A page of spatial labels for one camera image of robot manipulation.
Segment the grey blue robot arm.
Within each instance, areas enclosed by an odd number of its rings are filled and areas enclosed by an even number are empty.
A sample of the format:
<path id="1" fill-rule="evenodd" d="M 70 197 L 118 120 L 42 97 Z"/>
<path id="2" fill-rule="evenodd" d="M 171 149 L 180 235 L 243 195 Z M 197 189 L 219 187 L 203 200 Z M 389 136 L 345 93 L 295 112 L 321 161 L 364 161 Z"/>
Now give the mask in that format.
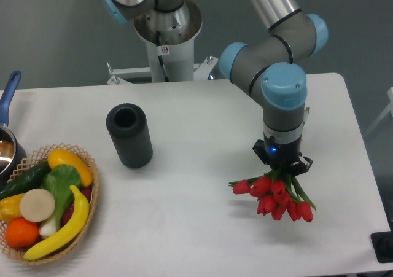
<path id="1" fill-rule="evenodd" d="M 190 0 L 102 0 L 118 23 L 133 21 L 144 40 L 154 82 L 194 78 L 194 38 L 201 12 Z M 269 37 L 251 47 L 230 44 L 219 58 L 221 73 L 263 109 L 263 139 L 254 152 L 272 169 L 293 176 L 312 160 L 300 151 L 307 97 L 306 76 L 297 62 L 326 45 L 325 21 L 304 14 L 296 0 L 251 0 Z"/>

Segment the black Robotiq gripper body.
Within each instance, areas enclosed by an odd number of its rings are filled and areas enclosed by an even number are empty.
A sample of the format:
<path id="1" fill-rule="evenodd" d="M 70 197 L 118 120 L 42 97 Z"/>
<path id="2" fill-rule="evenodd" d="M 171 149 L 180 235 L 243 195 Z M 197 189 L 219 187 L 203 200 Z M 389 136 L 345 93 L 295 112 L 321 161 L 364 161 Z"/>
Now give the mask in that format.
<path id="1" fill-rule="evenodd" d="M 301 136 L 290 143 L 278 142 L 274 136 L 264 136 L 264 140 L 257 140 L 252 149 L 262 163 L 270 166 L 272 170 L 301 175 L 309 171 L 313 161 L 302 156 L 300 143 Z"/>

